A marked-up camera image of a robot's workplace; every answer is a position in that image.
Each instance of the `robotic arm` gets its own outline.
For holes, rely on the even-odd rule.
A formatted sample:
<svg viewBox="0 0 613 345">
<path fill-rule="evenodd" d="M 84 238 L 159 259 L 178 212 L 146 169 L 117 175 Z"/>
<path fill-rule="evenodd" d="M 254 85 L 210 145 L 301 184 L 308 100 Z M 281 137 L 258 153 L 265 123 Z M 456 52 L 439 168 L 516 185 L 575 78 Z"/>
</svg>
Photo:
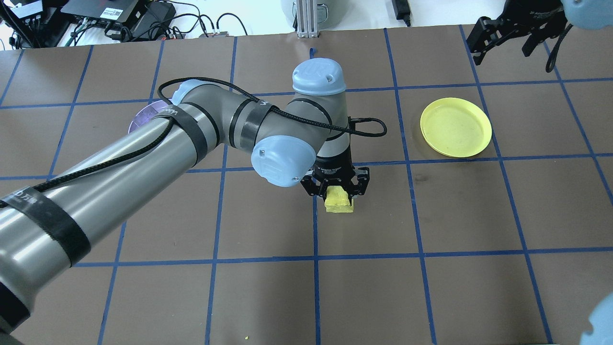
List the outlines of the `robotic arm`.
<svg viewBox="0 0 613 345">
<path fill-rule="evenodd" d="M 573 25 L 584 29 L 613 25 L 613 1 L 507 0 L 496 20 L 479 18 L 466 42 L 474 63 L 480 65 L 489 50 L 509 39 L 530 35 L 522 47 L 524 56 L 528 57 L 547 38 L 559 37 L 547 62 L 546 70 L 551 72 L 559 46 Z"/>
<path fill-rule="evenodd" d="M 221 143 L 249 152 L 256 172 L 272 184 L 302 183 L 324 199 L 337 186 L 350 203 L 365 193 L 368 168 L 354 169 L 349 135 L 387 130 L 380 120 L 347 116 L 338 63 L 317 58 L 298 65 L 287 112 L 230 83 L 198 79 L 163 84 L 184 81 L 149 123 L 57 178 L 0 201 L 0 333 L 30 316 L 41 288 Z M 383 131 L 355 130 L 368 121 Z"/>
</svg>

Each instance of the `yellow sponge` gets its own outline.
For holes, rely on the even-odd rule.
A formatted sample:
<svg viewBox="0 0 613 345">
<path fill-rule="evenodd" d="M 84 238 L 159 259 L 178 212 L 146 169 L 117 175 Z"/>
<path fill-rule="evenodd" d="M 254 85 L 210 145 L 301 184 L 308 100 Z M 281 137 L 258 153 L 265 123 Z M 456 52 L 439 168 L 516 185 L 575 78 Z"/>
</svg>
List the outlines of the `yellow sponge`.
<svg viewBox="0 0 613 345">
<path fill-rule="evenodd" d="M 331 185 L 326 192 L 326 212 L 331 213 L 352 213 L 353 200 L 349 200 L 349 195 L 339 185 Z"/>
</svg>

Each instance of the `white floor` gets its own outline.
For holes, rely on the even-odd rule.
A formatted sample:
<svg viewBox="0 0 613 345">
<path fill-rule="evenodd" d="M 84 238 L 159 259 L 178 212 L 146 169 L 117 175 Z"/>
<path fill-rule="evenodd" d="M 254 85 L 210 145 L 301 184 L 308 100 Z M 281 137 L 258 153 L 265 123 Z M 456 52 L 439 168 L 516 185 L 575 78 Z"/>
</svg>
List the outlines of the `white floor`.
<svg viewBox="0 0 613 345">
<path fill-rule="evenodd" d="M 341 22 L 328 30 L 353 30 L 394 28 L 404 26 L 404 22 L 396 20 L 391 0 L 337 0 L 346 3 L 347 10 Z M 293 31 L 290 21 L 282 11 L 282 2 L 286 0 L 182 0 L 197 5 L 203 14 L 216 21 L 224 12 L 238 15 L 244 22 L 250 35 L 290 33 Z M 409 0 L 413 17 L 413 26 L 472 24 L 481 16 L 497 17 L 502 12 L 504 0 Z M 191 6 L 175 4 L 177 14 L 195 13 Z M 195 22 L 194 17 L 176 19 L 172 25 L 182 31 L 189 29 Z M 228 31 L 231 36 L 244 35 L 235 18 L 224 17 L 219 28 Z M 5 24 L 0 25 L 0 39 L 6 49 L 11 49 L 8 37 L 13 33 Z M 202 30 L 195 29 L 187 38 L 198 37 Z M 64 45 L 69 34 L 65 34 L 60 45 Z M 79 41 L 79 45 L 116 43 L 102 33 L 101 29 L 88 30 Z"/>
</svg>

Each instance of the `yellow plate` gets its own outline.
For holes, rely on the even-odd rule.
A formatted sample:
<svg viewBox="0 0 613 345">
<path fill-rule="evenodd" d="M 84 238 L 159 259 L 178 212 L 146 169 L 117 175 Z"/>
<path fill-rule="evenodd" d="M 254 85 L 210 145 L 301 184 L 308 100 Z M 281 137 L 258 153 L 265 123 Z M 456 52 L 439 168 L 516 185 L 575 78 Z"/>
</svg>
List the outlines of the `yellow plate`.
<svg viewBox="0 0 613 345">
<path fill-rule="evenodd" d="M 474 156 L 492 140 L 492 124 L 483 110 L 460 98 L 430 103 L 419 125 L 428 145 L 449 157 Z"/>
</svg>

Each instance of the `black velcro strap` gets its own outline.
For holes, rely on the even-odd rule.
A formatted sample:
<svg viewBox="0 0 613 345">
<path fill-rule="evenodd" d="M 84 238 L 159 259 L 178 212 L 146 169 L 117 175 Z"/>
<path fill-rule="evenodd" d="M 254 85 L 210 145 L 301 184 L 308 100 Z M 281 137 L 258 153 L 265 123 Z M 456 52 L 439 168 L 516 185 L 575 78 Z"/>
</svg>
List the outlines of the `black velcro strap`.
<svg viewBox="0 0 613 345">
<path fill-rule="evenodd" d="M 30 317 L 30 311 L 8 287 L 0 282 L 0 317 L 13 329 Z"/>
<path fill-rule="evenodd" d="M 236 111 L 234 112 L 234 115 L 232 116 L 232 120 L 230 121 L 230 131 L 229 131 L 230 146 L 232 146 L 235 149 L 236 149 L 236 145 L 234 145 L 234 131 L 236 130 L 236 122 L 238 121 L 238 116 L 240 115 L 240 113 L 247 106 L 247 104 L 249 104 L 249 102 L 251 102 L 251 101 L 252 100 L 250 100 L 250 99 L 244 100 L 238 106 L 238 108 L 236 108 Z"/>
<path fill-rule="evenodd" d="M 245 125 L 243 126 L 243 131 L 240 134 L 240 146 L 244 149 L 252 149 L 256 145 L 257 132 L 266 117 L 266 114 L 272 108 L 272 103 L 268 103 L 266 101 L 260 101 L 256 105 L 249 115 L 247 115 L 247 119 L 245 120 Z"/>
<path fill-rule="evenodd" d="M 22 188 L 2 200 L 26 215 L 52 240 L 57 241 L 68 255 L 71 266 L 91 250 L 89 239 L 75 220 L 53 200 L 34 188 Z"/>
<path fill-rule="evenodd" d="M 198 121 L 196 121 L 192 115 L 189 115 L 185 110 L 171 104 L 153 118 L 156 117 L 174 119 L 175 123 L 189 136 L 196 148 L 196 162 L 194 165 L 198 164 L 198 162 L 207 155 L 207 138 L 205 138 L 204 133 L 200 129 Z"/>
<path fill-rule="evenodd" d="M 190 106 L 198 109 L 201 113 L 203 113 L 207 119 L 211 122 L 211 125 L 213 125 L 213 129 L 215 130 L 215 137 L 216 137 L 216 141 L 215 141 L 215 147 L 217 147 L 217 145 L 219 145 L 219 143 L 221 142 L 221 138 L 219 136 L 219 127 L 217 127 L 217 123 L 215 122 L 215 119 L 211 116 L 211 114 L 209 114 L 209 112 L 204 109 L 203 107 L 199 106 L 196 103 L 192 103 L 192 102 L 183 102 L 183 104 L 189 104 Z"/>
<path fill-rule="evenodd" d="M 328 111 L 316 101 L 313 101 L 312 99 L 308 99 L 308 98 L 294 98 L 289 103 L 293 103 L 293 102 L 305 102 L 305 103 L 311 104 L 315 108 L 319 109 L 319 111 L 321 111 L 322 114 L 324 114 L 324 116 L 328 119 L 329 124 L 332 124 L 332 117 L 330 117 L 330 114 L 328 114 Z"/>
</svg>

